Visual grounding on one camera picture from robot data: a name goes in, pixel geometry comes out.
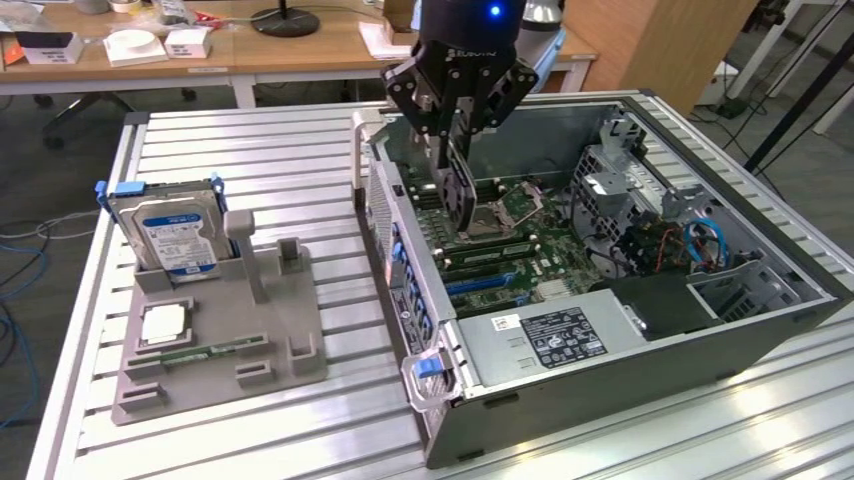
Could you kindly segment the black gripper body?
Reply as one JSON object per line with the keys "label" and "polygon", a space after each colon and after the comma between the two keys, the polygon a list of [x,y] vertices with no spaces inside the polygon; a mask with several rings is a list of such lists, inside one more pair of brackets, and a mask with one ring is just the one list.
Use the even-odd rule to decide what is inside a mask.
{"label": "black gripper body", "polygon": [[417,3],[420,40],[413,55],[438,111],[454,111],[466,98],[481,110],[513,90],[508,77],[518,66],[524,10],[522,1]]}

